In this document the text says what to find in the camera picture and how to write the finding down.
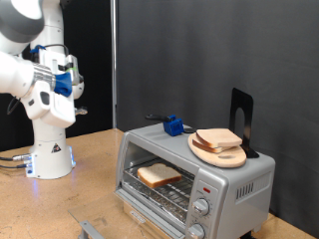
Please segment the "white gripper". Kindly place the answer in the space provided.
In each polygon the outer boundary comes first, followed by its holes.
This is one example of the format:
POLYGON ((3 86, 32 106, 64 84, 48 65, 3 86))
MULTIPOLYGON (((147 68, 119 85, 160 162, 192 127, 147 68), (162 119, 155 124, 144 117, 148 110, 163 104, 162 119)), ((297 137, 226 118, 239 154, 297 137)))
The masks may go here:
POLYGON ((76 116, 88 113, 86 107, 74 107, 74 98, 84 82, 77 58, 62 53, 36 50, 38 63, 34 63, 34 77, 28 93, 21 99, 30 120, 66 128, 76 116))

